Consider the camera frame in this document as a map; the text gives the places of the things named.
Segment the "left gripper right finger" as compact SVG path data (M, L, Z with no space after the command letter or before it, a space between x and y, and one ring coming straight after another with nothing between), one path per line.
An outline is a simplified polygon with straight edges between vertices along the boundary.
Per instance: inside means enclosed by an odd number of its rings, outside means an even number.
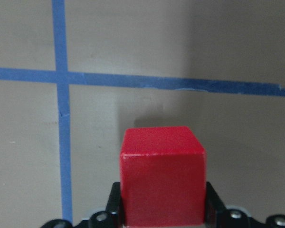
M249 228L248 216L239 209L227 209L210 182L206 182L206 228Z

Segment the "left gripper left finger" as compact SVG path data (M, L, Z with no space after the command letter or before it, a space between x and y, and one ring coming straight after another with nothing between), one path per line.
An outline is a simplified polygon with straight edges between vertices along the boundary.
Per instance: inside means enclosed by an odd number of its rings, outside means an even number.
M105 210L94 213L89 219L90 228L122 228L123 207L120 182L114 182Z

